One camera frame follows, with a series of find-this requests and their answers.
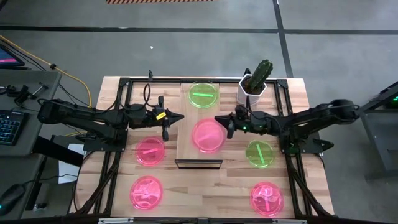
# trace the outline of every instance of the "white pot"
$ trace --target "white pot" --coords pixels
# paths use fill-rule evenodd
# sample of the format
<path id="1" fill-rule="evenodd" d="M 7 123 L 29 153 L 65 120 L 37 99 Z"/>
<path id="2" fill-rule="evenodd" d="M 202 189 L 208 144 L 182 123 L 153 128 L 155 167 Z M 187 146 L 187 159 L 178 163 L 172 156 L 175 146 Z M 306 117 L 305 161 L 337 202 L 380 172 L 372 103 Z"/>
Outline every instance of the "white pot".
<path id="1" fill-rule="evenodd" d="M 251 77 L 251 76 L 252 75 L 250 75 L 250 74 L 245 74 L 238 84 L 238 94 L 236 95 L 236 100 L 238 101 L 239 104 L 246 105 L 246 97 L 249 96 L 250 105 L 255 105 L 260 100 L 260 97 L 262 96 L 262 94 L 266 91 L 267 85 L 265 83 L 263 83 L 264 89 L 262 90 L 262 92 L 259 95 L 253 95 L 253 94 L 246 93 L 243 90 L 241 83 L 247 77 Z"/>

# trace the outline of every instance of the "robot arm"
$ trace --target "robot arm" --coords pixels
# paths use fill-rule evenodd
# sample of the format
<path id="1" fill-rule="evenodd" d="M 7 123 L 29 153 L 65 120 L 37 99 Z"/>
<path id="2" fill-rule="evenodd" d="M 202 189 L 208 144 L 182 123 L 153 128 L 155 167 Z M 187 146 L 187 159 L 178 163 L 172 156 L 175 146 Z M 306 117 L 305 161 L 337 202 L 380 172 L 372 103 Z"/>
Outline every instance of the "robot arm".
<path id="1" fill-rule="evenodd" d="M 168 141 L 167 128 L 184 118 L 183 115 L 164 109 L 164 98 L 159 97 L 159 103 L 152 111 L 145 105 L 133 104 L 128 108 L 113 110 L 97 110 L 74 105 L 62 100 L 44 100 L 37 115 L 45 124 L 66 124 L 95 133 L 105 143 L 118 142 L 122 132 L 127 127 L 131 129 L 161 126 L 163 140 Z"/>
<path id="2" fill-rule="evenodd" d="M 227 138 L 232 138 L 237 130 L 245 133 L 289 134 L 292 140 L 306 139 L 332 124 L 351 124 L 359 118 L 359 106 L 350 100 L 333 100 L 289 116 L 273 116 L 263 111 L 251 111 L 243 105 L 235 108 L 235 114 L 215 116 L 217 122 L 228 130 Z"/>

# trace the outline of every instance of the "yellow label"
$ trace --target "yellow label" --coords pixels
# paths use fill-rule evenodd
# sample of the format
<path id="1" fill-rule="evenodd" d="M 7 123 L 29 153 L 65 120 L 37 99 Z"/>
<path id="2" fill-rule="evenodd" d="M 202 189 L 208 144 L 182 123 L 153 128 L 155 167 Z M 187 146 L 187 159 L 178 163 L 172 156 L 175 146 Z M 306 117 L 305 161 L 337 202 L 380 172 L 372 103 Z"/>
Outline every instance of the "yellow label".
<path id="1" fill-rule="evenodd" d="M 166 117 L 166 113 L 162 112 L 161 114 L 156 116 L 156 120 L 160 120 L 162 118 Z"/>

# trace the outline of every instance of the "desk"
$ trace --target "desk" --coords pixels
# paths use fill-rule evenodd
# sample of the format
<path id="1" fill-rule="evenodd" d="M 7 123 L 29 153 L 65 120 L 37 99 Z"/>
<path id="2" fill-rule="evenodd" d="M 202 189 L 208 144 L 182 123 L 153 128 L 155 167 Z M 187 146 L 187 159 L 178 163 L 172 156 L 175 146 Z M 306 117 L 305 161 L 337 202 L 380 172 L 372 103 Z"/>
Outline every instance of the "desk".
<path id="1" fill-rule="evenodd" d="M 113 103 L 119 79 L 120 77 L 104 77 L 97 108 L 105 109 Z M 304 80 L 295 78 L 287 81 L 293 112 L 308 109 L 309 103 Z M 144 85 L 145 83 L 134 84 L 131 103 L 143 103 L 142 91 Z M 183 84 L 151 83 L 150 85 L 152 87 L 152 95 L 149 101 L 151 104 L 157 102 L 158 96 L 164 95 L 165 107 L 173 112 L 181 113 L 181 97 L 185 97 Z M 220 100 L 217 105 L 220 110 L 219 114 L 228 114 L 234 111 L 237 89 L 237 84 L 220 84 Z M 267 88 L 260 102 L 253 106 L 252 110 L 263 110 L 270 114 L 277 114 L 275 96 L 273 95 L 274 90 Z M 249 202 L 251 189 L 260 181 L 272 182 L 282 189 L 285 206 L 278 217 L 294 217 L 285 158 L 280 153 L 276 137 L 235 132 L 234 138 L 227 139 L 221 148 L 219 156 L 223 159 L 223 164 L 220 170 L 181 170 L 175 165 L 174 159 L 177 157 L 178 138 L 181 135 L 178 130 L 184 126 L 184 121 L 190 122 L 186 117 L 169 129 L 169 141 L 165 143 L 165 158 L 155 167 L 140 165 L 136 161 L 134 149 L 136 144 L 145 136 L 160 136 L 161 128 L 129 130 L 126 150 L 122 154 L 119 166 L 111 212 L 113 217 L 262 218 L 254 212 Z M 244 155 L 246 146 L 254 139 L 267 141 L 274 149 L 274 162 L 265 169 L 253 168 Z M 98 185 L 103 157 L 103 152 L 96 152 L 86 160 L 81 168 L 76 191 L 76 202 L 79 207 L 84 204 Z M 313 155 L 303 154 L 302 157 L 309 189 L 324 208 L 333 213 L 321 161 Z M 149 211 L 134 209 L 129 200 L 131 185 L 144 175 L 153 175 L 158 178 L 164 188 L 162 201 L 158 207 Z M 304 211 L 302 194 L 299 190 L 298 195 L 301 203 L 300 208 Z"/>
<path id="2" fill-rule="evenodd" d="M 39 72 L 23 70 L 0 70 L 0 85 L 12 85 L 19 91 L 23 85 L 29 87 L 28 91 L 38 89 L 39 82 L 49 86 L 48 90 L 40 92 L 39 98 L 52 99 L 58 87 L 61 75 L 57 72 Z M 26 108 L 39 110 L 40 105 L 36 100 L 26 100 L 23 104 Z M 0 95 L 0 109 L 10 110 L 17 105 L 14 99 L 6 95 Z M 6 191 L 13 184 L 21 184 L 37 177 L 40 165 L 44 159 L 43 155 L 31 154 L 39 135 L 42 123 L 36 118 L 37 113 L 29 110 L 17 110 L 29 113 L 29 119 L 19 136 L 15 146 L 0 145 L 0 194 Z M 0 216 L 0 220 L 20 219 L 25 210 L 26 203 L 32 191 L 34 183 L 26 185 L 26 193 L 18 201 L 10 213 Z"/>
<path id="3" fill-rule="evenodd" d="M 0 70 L 0 85 L 12 85 L 19 91 L 23 85 L 28 86 L 28 91 L 33 93 L 40 87 L 39 82 L 47 85 L 48 90 L 42 90 L 37 96 L 38 98 L 52 99 L 58 84 L 60 83 L 61 74 L 57 72 L 41 72 L 41 71 L 23 71 L 23 70 Z M 39 110 L 40 105 L 37 100 L 26 100 L 23 105 L 32 110 Z M 17 105 L 14 98 L 6 95 L 0 96 L 0 107 L 2 110 L 11 110 Z M 37 112 L 29 110 L 17 110 L 29 113 L 29 119 L 24 125 L 24 129 L 19 136 L 15 146 L 0 145 L 0 156 L 27 156 L 32 152 L 36 138 L 42 128 L 42 123 L 36 118 Z"/>

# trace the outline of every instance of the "monitor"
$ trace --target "monitor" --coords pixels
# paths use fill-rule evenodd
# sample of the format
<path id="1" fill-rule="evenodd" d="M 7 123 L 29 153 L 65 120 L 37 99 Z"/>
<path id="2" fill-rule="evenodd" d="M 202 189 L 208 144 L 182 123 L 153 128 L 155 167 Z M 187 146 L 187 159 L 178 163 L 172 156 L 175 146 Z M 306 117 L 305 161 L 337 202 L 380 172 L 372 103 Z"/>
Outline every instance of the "monitor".
<path id="1" fill-rule="evenodd" d="M 24 66 L 25 62 L 15 56 L 7 47 L 0 45 L 0 68 Z"/>

